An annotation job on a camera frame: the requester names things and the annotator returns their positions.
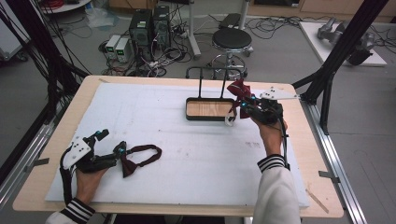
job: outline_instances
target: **black camera rig leg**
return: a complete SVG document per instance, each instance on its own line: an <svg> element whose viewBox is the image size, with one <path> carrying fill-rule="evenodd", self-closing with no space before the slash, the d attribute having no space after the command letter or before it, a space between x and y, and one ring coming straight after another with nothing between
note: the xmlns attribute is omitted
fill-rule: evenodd
<svg viewBox="0 0 396 224"><path fill-rule="evenodd" d="M311 82L308 90L301 95L301 99L310 105L315 105L318 97L323 92L320 127L326 134L329 134L327 124L332 94L332 80L335 73L344 60L352 53L358 41L360 41L387 2L388 0L365 0L319 70L311 76L292 84L294 89L297 89Z"/></svg>

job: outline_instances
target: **black stool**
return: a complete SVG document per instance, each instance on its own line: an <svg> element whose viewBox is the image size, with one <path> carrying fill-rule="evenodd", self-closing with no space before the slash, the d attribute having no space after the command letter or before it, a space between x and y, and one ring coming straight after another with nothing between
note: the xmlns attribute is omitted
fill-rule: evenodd
<svg viewBox="0 0 396 224"><path fill-rule="evenodd" d="M226 57L225 67L229 68L237 68L243 74L243 77L248 75L248 69L246 68L245 62L238 56L234 55L235 53L247 52L249 54L248 49L251 45L251 36L243 30L238 30L234 28L223 28L216 31L212 37L212 45L216 49L220 49L225 53L216 56L211 63L208 65L213 66L214 62L218 62L219 57ZM237 65L233 58L236 58L241 65ZM213 79L217 78L217 73L220 70L215 70L213 73Z"/></svg>

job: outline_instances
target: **black wire handle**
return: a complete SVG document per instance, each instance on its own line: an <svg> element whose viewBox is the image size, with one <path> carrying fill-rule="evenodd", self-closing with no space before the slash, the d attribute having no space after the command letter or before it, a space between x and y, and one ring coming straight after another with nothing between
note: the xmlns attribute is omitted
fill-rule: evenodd
<svg viewBox="0 0 396 224"><path fill-rule="evenodd" d="M201 89L202 89L202 79L204 79L204 75L203 75L203 71L204 69L209 69L209 70L225 70L225 74L224 74L224 79L223 79L223 83L222 83L222 87L221 87L221 95L220 95L220 99L223 98L223 93L224 93L224 88L225 88L225 81L227 79L228 73L229 71L236 71L238 72L240 75L242 75L242 71L237 69L237 68L228 68L228 67L205 67L205 66L193 66L193 67L189 67L186 71L186 78L190 78L190 70L191 69L200 69L200 76L199 76L199 93L198 93L198 98L201 98Z"/></svg>

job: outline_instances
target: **white sleeve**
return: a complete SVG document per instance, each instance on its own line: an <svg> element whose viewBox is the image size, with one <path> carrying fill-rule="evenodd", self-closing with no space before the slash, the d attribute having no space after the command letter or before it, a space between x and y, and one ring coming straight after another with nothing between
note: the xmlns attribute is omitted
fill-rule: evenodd
<svg viewBox="0 0 396 224"><path fill-rule="evenodd" d="M95 210L75 198L64 210L50 215L46 224L85 224L94 213Z"/></svg>
<svg viewBox="0 0 396 224"><path fill-rule="evenodd" d="M291 172L282 156L272 155L258 162L262 170L253 224L301 223L300 208Z"/></svg>
<svg viewBox="0 0 396 224"><path fill-rule="evenodd" d="M52 213L52 215L50 215L47 218L46 224L55 224L55 223L76 224L77 222L74 222L72 219L70 219L70 217L67 217L60 212L55 212Z"/></svg>

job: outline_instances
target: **table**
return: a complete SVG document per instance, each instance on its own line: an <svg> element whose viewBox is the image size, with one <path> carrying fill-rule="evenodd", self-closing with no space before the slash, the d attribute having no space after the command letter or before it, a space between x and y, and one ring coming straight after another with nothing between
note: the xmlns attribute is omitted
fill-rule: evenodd
<svg viewBox="0 0 396 224"><path fill-rule="evenodd" d="M134 83L141 85L198 86L196 79L146 78L146 77L86 77L74 100L66 110L57 129L49 140L40 159L49 158L49 164L33 169L19 192L13 207L18 211L58 211L64 203L46 202L45 197L59 165L59 159L70 143L75 130L90 105L97 87L103 82ZM208 87L221 87L218 80L206 80ZM252 89L269 89L274 86L295 92L290 84L247 82ZM344 214L332 181L320 177L318 171L327 171L321 158L314 135L298 101L280 101L284 106L285 120L289 124L289 135L295 155L300 165L306 192L311 206L301 210L302 217L341 217ZM173 204L131 204L131 203L92 203L99 213L137 213L196 216L237 216L251 217L252 206L221 205L173 205Z"/></svg>

